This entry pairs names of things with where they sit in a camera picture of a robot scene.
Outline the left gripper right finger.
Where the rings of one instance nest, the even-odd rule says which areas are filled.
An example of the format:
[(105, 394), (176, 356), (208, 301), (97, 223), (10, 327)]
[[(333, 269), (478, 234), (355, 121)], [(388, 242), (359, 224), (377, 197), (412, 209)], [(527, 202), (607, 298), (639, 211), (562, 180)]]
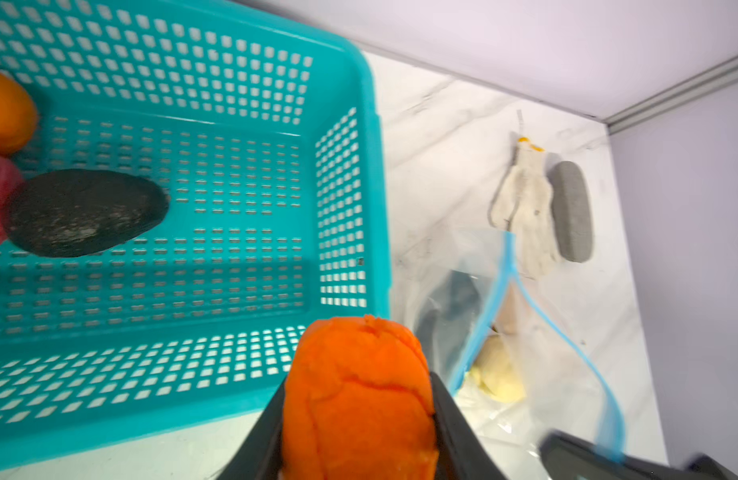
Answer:
[(441, 378), (430, 373), (439, 456), (435, 480), (506, 480), (469, 426)]

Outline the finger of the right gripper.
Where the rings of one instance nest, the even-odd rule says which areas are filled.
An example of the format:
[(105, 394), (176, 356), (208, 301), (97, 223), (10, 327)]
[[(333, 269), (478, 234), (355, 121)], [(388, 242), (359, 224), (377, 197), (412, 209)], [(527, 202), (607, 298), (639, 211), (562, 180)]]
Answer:
[(625, 456), (620, 461), (600, 454), (595, 445), (563, 432), (550, 433), (539, 454), (551, 479), (738, 480), (738, 475), (712, 457), (699, 454), (683, 468)]

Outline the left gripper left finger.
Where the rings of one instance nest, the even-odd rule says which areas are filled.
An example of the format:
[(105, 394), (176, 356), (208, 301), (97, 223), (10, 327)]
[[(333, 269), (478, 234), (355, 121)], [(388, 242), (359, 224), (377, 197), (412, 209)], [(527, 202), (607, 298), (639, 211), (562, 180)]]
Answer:
[(218, 480), (280, 478), (284, 399), (285, 382), (282, 382)]

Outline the cream toy pear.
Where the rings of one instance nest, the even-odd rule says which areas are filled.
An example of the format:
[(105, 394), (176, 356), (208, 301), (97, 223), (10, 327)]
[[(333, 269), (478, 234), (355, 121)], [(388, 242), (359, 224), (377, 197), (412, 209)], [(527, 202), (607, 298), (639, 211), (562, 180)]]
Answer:
[(499, 334), (485, 340), (468, 377), (489, 398), (501, 403), (516, 403), (526, 397), (523, 382)]

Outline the clear zip bag blue zipper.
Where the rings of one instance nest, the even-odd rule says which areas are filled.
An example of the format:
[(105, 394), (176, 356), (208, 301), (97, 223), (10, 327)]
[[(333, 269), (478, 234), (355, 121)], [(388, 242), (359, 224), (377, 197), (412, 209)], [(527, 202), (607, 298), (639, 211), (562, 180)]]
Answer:
[[(481, 311), (450, 379), (442, 380), (496, 465), (511, 479), (543, 479), (539, 448), (558, 431), (595, 445), (610, 460), (625, 457), (621, 407), (602, 373), (519, 272), (512, 233), (463, 229), (399, 259), (395, 319), (414, 333), (422, 303), (451, 271), (475, 277)], [(482, 393), (468, 372), (489, 335), (499, 334), (526, 390), (516, 403)]]

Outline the black toy eggplant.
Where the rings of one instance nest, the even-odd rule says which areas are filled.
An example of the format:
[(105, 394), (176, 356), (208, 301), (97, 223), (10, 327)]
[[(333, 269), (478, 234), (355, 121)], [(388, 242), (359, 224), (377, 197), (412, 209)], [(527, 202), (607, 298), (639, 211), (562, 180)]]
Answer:
[(415, 335), (429, 369), (450, 379), (481, 311), (475, 277), (451, 271), (422, 303)]

